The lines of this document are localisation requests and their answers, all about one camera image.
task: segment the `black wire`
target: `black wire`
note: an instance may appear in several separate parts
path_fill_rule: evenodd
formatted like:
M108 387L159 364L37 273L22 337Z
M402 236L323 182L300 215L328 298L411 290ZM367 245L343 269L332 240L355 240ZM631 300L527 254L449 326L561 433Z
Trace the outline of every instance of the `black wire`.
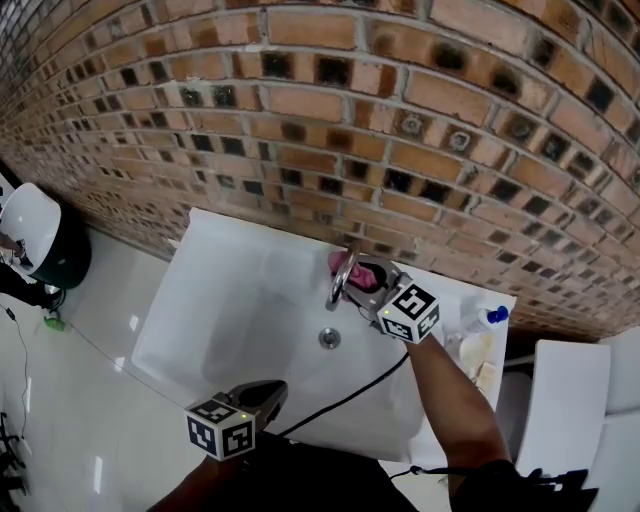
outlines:
M149 384L147 384L146 382L144 382L143 380L139 379L138 377L136 377L133 373L131 373L129 370L127 370L126 368L124 368L122 365L116 363L113 359L111 359L107 354L105 354L99 347L98 345L96 345L95 343L93 343L93 341L91 341L89 338L87 338L84 334L82 334L82 331L80 331L80 329L78 329L75 325L73 325L71 322L65 322L69 327L71 327L73 330L75 330L81 338L83 338L89 345L91 345L93 348L95 348L98 352L100 352L104 357L106 357L109 361L111 361L115 366L118 366L119 368L122 368L122 371L124 371L124 373L126 373L127 375L129 375L129 377L133 377L135 380L137 380L140 384L142 384L143 386L149 388L151 391L153 391L156 395L161 396L162 398L164 398L165 400L169 400L169 402L172 402L174 405L177 405L178 407L180 407L181 409L183 409L183 407L178 403L175 402L174 400L171 400L171 398L163 395L162 393L160 393L159 391L153 389L151 386L149 386Z
M404 476L404 475L408 475L409 473L411 473L410 469L407 469L406 471L403 471L402 473L396 473L395 475L393 475L392 477L389 478L389 480L393 480L395 477L397 476Z
M343 398L342 400L340 400L339 402L336 402L332 405L329 405L327 407L325 407L324 409L320 409L318 412L312 414L311 416L309 416L308 418L305 418L304 420L302 420L299 423L296 423L293 427L289 427L287 430L284 430L283 432L280 432L278 434L279 437L284 437L286 435L291 434L291 432L293 432L294 430L298 430L300 427L306 425L307 423L309 423L310 421L315 420L316 418L322 416L323 414L328 413L329 411L332 411L333 409L335 409L336 407L340 407L343 404L346 404L349 400L353 400L354 398L356 398L357 396L361 395L362 393L364 393L365 391L367 391L368 389L372 388L373 386L375 386L376 384L382 382L384 379L386 379L387 377L389 377L393 372L395 372L398 368L400 368L402 366L402 363L404 363L407 358L409 357L409 353L407 352L405 355L402 356L402 358L400 359L400 361L398 361L396 364L394 364L391 368L389 368L386 372L384 372L382 375L380 375L380 377L378 377L376 380L371 381L369 384L367 384L366 386L361 387L358 391L356 391L355 393L351 393L347 398Z
M22 400L22 411L24 415L24 419L22 421L22 433L20 434L20 437L24 439L24 429L27 428L27 404L24 401L24 395L27 394L27 390L29 389L29 377L27 375L27 364L29 361L29 354L27 352L27 345L25 344L24 339L22 338L22 331L20 330L20 324L16 319L15 313L10 309L5 308L2 304L0 304L0 308L4 309L4 312L7 314L7 316L16 324L16 327L18 329L18 336L20 337L20 342L22 343L22 346L24 348L24 391L22 392L22 396L20 397L20 399Z

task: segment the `sink basin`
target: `sink basin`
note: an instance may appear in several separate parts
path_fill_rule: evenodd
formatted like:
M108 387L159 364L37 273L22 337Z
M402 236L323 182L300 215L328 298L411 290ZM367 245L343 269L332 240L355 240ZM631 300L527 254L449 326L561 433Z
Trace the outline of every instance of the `sink basin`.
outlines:
M343 399L392 367L406 350L402 342L370 328L353 304L343 302L334 312L325 309L331 286L327 255L332 250L336 248L323 242L192 210L190 227L158 289L132 362L179 388L185 406L243 382L285 380L289 397L268 428L273 433ZM424 274L451 281L449 288L426 284L440 294L445 327L459 321L465 293L489 294L496 303L513 306L512 297L400 266L415 279ZM318 339L327 327L341 337L332 350ZM491 356L498 369L496 389L490 393L494 406L506 325L503 330ZM441 327L435 335L442 339ZM444 463L409 361L289 437L379 459Z

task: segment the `soap bottle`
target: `soap bottle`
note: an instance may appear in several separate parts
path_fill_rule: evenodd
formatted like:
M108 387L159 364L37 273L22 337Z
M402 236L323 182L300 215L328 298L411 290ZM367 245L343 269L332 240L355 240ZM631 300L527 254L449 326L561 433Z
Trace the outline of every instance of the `soap bottle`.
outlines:
M462 317L460 325L465 336L482 334L497 329L500 327L500 322L507 318L509 318L509 310L505 306L500 306L495 310L478 308Z

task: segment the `human arm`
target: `human arm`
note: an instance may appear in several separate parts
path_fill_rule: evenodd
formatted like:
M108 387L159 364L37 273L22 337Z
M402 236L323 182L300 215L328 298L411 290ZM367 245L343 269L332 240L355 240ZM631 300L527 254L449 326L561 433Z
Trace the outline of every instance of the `human arm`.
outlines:
M510 461L496 417L482 393L429 335L407 343L422 406L451 468L478 468L494 460ZM453 495L463 477L449 478Z
M5 235L4 233L0 233L0 248L8 249L17 253L22 252L22 247L14 242L10 236Z
M241 456L224 462L206 456L178 487L148 512L210 510L212 498L238 476L242 463Z

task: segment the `green object on floor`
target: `green object on floor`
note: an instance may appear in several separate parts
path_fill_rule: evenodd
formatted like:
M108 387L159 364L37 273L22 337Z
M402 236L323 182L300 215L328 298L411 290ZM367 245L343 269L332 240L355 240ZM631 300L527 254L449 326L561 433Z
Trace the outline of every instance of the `green object on floor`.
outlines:
M67 326L67 324L65 324L62 320L59 320L57 318L44 318L44 324L49 328L49 329L53 329L54 331L60 331L60 332L64 332L65 327Z

